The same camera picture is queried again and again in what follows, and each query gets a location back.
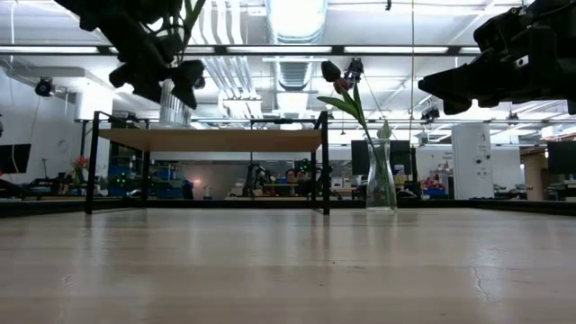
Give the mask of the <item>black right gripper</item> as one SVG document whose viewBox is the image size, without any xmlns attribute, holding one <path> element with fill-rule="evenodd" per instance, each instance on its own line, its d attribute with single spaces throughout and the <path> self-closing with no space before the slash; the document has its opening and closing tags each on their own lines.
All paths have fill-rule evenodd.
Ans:
<svg viewBox="0 0 576 324">
<path fill-rule="evenodd" d="M 488 107 L 576 102 L 576 13 L 537 13 L 505 49 L 486 49 L 471 63 L 425 76 L 418 89 L 443 99 L 445 115 L 468 111 L 472 99 Z"/>
</svg>

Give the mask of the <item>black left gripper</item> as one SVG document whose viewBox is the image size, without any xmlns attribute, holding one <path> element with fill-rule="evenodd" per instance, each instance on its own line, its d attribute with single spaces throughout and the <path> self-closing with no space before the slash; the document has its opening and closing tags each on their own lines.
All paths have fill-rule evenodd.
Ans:
<svg viewBox="0 0 576 324">
<path fill-rule="evenodd" d="M 159 103 L 159 81 L 135 67 L 165 68 L 187 46 L 187 22 L 180 17 L 183 0 L 54 0 L 79 19 L 87 32 L 100 31 L 125 63 L 109 75 L 115 88 L 129 84 L 132 93 Z M 205 86 L 201 60 L 173 67 L 171 94 L 191 109 L 197 108 L 194 89 Z"/>
</svg>

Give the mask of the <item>ribbed clear glass vase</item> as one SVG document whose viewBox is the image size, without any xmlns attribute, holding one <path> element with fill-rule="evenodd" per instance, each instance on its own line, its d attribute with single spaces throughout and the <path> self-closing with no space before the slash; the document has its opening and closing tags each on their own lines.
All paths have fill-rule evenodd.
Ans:
<svg viewBox="0 0 576 324">
<path fill-rule="evenodd" d="M 192 109 L 171 94 L 174 84 L 170 79 L 170 72 L 172 68 L 176 68 L 184 62 L 182 51 L 174 52 L 171 48 L 167 34 L 167 27 L 164 27 L 158 34 L 158 38 L 168 68 L 167 75 L 161 84 L 162 94 L 160 99 L 159 120 L 161 123 L 171 127 L 188 128 Z"/>
</svg>

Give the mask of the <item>pink yellow artificial tulip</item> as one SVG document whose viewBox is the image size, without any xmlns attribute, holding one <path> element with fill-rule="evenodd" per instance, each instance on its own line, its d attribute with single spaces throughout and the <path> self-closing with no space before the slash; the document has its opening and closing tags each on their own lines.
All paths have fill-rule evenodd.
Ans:
<svg viewBox="0 0 576 324">
<path fill-rule="evenodd" d="M 174 52 L 184 51 L 206 0 L 169 0 L 166 30 Z"/>
</svg>

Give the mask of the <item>yellow red artificial tulip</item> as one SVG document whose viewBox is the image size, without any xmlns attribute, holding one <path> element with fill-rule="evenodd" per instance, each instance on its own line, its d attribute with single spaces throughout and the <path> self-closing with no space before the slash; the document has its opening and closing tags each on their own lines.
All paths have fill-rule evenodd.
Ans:
<svg viewBox="0 0 576 324">
<path fill-rule="evenodd" d="M 327 61 L 323 61 L 320 64 L 320 69 L 321 69 L 321 73 L 322 73 L 323 78 L 328 83 L 332 84 L 336 93 L 338 95 L 340 95 L 334 86 L 335 81 L 337 81 L 340 78 L 343 78 L 343 74 L 342 74 L 342 71 L 340 70 L 340 68 L 337 67 L 332 61 L 327 60 Z M 353 86 L 349 85 L 349 87 L 350 87 L 349 94 L 351 96 L 353 96 L 353 94 L 354 94 Z M 318 99 L 325 104 L 329 104 L 329 105 L 332 105 L 332 106 L 338 108 L 343 113 L 347 113 L 346 112 L 347 105 L 342 100 L 341 95 L 339 98 L 332 97 L 332 96 L 319 96 Z"/>
</svg>

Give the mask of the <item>background flowers in vase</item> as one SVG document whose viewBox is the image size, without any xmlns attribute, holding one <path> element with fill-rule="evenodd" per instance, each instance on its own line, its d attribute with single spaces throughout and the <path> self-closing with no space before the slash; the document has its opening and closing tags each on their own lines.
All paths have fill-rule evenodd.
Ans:
<svg viewBox="0 0 576 324">
<path fill-rule="evenodd" d="M 85 183 L 89 169 L 89 159 L 81 155 L 71 162 L 71 166 L 73 185 L 80 186 Z"/>
</svg>

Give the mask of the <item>white pillar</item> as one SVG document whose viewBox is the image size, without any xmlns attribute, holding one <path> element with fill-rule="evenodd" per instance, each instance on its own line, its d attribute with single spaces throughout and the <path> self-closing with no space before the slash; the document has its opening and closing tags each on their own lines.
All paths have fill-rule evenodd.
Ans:
<svg viewBox="0 0 576 324">
<path fill-rule="evenodd" d="M 492 198 L 493 174 L 490 126 L 462 123 L 452 128 L 454 198 Z"/>
</svg>

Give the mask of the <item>wooden cabinet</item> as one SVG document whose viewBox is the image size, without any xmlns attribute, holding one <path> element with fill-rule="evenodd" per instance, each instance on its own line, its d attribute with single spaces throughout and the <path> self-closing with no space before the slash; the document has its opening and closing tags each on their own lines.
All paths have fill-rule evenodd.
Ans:
<svg viewBox="0 0 576 324">
<path fill-rule="evenodd" d="M 547 149 L 545 147 L 522 148 L 520 159 L 524 166 L 526 184 L 540 184 L 541 171 L 548 168 Z"/>
</svg>

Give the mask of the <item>blue storage rack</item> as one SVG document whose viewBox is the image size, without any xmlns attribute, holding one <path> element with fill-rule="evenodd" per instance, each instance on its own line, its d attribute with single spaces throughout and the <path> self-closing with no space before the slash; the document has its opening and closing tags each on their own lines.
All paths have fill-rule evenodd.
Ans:
<svg viewBox="0 0 576 324">
<path fill-rule="evenodd" d="M 141 197 L 143 177 L 135 168 L 110 166 L 107 180 L 109 196 Z M 148 171 L 148 198 L 183 198 L 183 182 L 180 168 L 172 165 L 152 165 Z"/>
</svg>

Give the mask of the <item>black monitor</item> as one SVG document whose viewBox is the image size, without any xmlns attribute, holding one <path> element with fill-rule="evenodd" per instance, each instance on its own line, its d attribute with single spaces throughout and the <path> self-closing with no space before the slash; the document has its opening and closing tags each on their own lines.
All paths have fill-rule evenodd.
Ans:
<svg viewBox="0 0 576 324">
<path fill-rule="evenodd" d="M 548 170 L 555 175 L 576 175 L 576 141 L 547 143 Z"/>
<path fill-rule="evenodd" d="M 0 145 L 0 174 L 27 172 L 31 144 Z"/>
<path fill-rule="evenodd" d="M 351 142 L 352 171 L 354 176 L 367 176 L 370 159 L 368 142 L 366 140 L 353 140 Z M 407 140 L 392 140 L 390 142 L 390 166 L 392 173 L 411 175 L 412 152 Z"/>
</svg>

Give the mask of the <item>smooth clear glass vase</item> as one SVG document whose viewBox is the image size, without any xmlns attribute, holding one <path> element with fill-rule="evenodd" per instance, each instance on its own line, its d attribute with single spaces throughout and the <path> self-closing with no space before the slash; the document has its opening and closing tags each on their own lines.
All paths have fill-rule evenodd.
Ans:
<svg viewBox="0 0 576 324">
<path fill-rule="evenodd" d="M 390 163 L 391 141 L 369 139 L 369 173 L 366 185 L 366 205 L 369 209 L 395 211 L 397 194 Z"/>
</svg>

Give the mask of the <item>overhead light bar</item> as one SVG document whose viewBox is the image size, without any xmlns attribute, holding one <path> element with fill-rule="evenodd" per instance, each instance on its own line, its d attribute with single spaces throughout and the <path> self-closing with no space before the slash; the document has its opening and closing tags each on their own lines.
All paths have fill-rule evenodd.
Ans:
<svg viewBox="0 0 576 324">
<path fill-rule="evenodd" d="M 185 55 L 200 56 L 419 56 L 473 57 L 481 51 L 460 45 L 189 45 Z M 0 55 L 112 56 L 119 51 L 108 45 L 0 45 Z"/>
</svg>

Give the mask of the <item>wooden shelf with black frame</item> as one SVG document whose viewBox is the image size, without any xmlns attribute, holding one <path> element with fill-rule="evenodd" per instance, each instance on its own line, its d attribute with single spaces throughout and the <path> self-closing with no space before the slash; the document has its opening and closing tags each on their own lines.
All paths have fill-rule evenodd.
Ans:
<svg viewBox="0 0 576 324">
<path fill-rule="evenodd" d="M 208 153 L 275 153 L 308 152 L 311 167 L 316 167 L 317 151 L 321 151 L 322 196 L 317 200 L 317 191 L 310 194 L 311 204 L 330 214 L 329 198 L 329 115 L 321 112 L 312 123 L 311 130 L 255 130 L 244 129 L 151 129 L 145 121 L 143 129 L 128 125 L 125 129 L 100 129 L 100 117 L 104 112 L 94 112 L 92 119 L 91 147 L 88 162 L 85 212 L 91 214 L 95 199 L 95 167 L 100 139 L 121 144 L 141 151 L 142 160 L 141 200 L 146 203 L 149 193 L 150 154 L 153 152 L 208 152 Z"/>
</svg>

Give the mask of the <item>silver ventilation duct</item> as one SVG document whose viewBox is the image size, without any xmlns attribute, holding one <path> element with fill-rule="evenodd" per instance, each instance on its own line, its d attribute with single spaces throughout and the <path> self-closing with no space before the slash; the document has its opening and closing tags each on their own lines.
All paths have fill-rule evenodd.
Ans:
<svg viewBox="0 0 576 324">
<path fill-rule="evenodd" d="M 274 45 L 317 45 L 327 17 L 328 0 L 265 0 L 270 41 Z M 279 86 L 301 91 L 311 81 L 310 61 L 278 62 L 274 66 Z"/>
</svg>

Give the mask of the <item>black table border frame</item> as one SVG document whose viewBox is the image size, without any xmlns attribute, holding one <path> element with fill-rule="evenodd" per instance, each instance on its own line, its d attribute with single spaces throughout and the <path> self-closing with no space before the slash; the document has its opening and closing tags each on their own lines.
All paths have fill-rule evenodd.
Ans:
<svg viewBox="0 0 576 324">
<path fill-rule="evenodd" d="M 192 200 L 150 200 L 101 199 L 92 204 L 92 210 L 113 209 L 363 209 L 365 202 L 350 201 L 306 201 L 306 200 L 228 200 L 228 201 L 192 201 Z M 530 212 L 551 215 L 576 216 L 576 202 L 529 202 L 521 200 L 467 200 L 467 201 L 419 201 L 399 202 L 401 209 L 483 209 L 494 211 Z M 0 218 L 32 216 L 42 214 L 83 212 L 85 202 L 72 201 L 0 201 Z"/>
</svg>

